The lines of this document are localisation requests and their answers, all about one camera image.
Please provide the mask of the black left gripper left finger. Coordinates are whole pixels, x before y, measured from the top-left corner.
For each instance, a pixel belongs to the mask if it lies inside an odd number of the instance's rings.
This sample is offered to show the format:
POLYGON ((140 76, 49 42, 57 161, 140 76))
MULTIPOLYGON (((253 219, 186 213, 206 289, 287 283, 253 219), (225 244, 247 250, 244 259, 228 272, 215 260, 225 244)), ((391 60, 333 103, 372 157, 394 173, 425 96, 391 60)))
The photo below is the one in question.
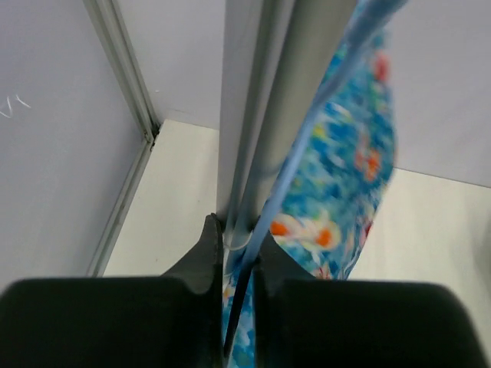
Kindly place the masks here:
POLYGON ((36 278, 1 295, 3 367, 221 367, 222 231, 153 277, 36 278))

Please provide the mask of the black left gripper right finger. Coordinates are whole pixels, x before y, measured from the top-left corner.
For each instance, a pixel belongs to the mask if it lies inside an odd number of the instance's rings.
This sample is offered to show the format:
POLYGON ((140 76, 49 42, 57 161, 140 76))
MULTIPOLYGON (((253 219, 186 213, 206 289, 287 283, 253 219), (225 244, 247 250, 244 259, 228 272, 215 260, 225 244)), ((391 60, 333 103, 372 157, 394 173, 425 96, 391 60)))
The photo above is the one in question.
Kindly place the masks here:
POLYGON ((483 367, 464 306, 438 284, 314 278, 272 236, 253 269, 258 367, 483 367))

